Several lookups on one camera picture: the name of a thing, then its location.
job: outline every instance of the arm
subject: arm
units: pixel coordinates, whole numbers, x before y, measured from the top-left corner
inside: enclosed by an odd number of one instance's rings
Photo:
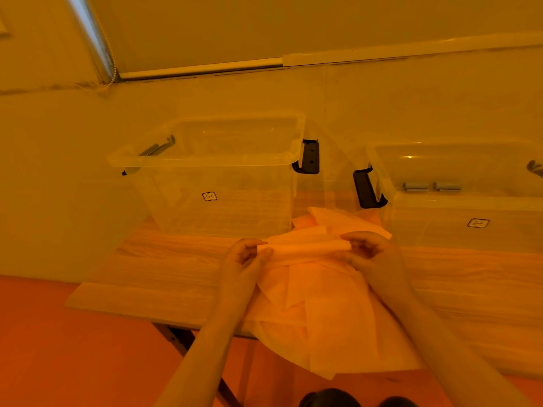
[[[396,314],[456,407],[533,406],[419,300],[406,277],[397,246],[371,232],[347,233],[342,237],[351,242],[352,250],[338,253],[338,258],[363,273],[376,294]]]
[[[273,254],[267,248],[257,255],[256,246],[265,243],[240,240],[221,260],[217,305],[154,407],[211,407],[234,331],[262,265]]]

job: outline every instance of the person's left arm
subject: person's left arm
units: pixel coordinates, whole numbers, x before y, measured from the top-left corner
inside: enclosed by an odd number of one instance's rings
[[[154,407],[211,407],[234,331],[253,294],[256,278],[273,250],[265,241],[241,239],[221,260],[217,305]]]

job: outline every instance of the table leg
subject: table leg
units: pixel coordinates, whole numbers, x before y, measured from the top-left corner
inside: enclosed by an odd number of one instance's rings
[[[190,330],[171,327],[166,324],[153,323],[158,331],[173,344],[175,349],[184,357],[194,342],[194,334]],[[217,398],[225,407],[242,407],[228,384],[221,378],[217,389]]]

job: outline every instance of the forearm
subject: forearm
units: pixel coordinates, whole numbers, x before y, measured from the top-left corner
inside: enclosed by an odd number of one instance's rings
[[[211,407],[237,322],[214,311],[154,407]]]
[[[455,407],[532,407],[515,386],[458,339],[417,297],[393,304],[391,310]]]

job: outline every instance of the transparent box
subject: transparent box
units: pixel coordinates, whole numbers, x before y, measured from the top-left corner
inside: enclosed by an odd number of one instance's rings
[[[383,225],[400,244],[543,252],[541,146],[371,144],[367,154],[377,199],[388,200]]]
[[[290,230],[305,118],[179,119],[108,156],[163,232],[266,238]]]

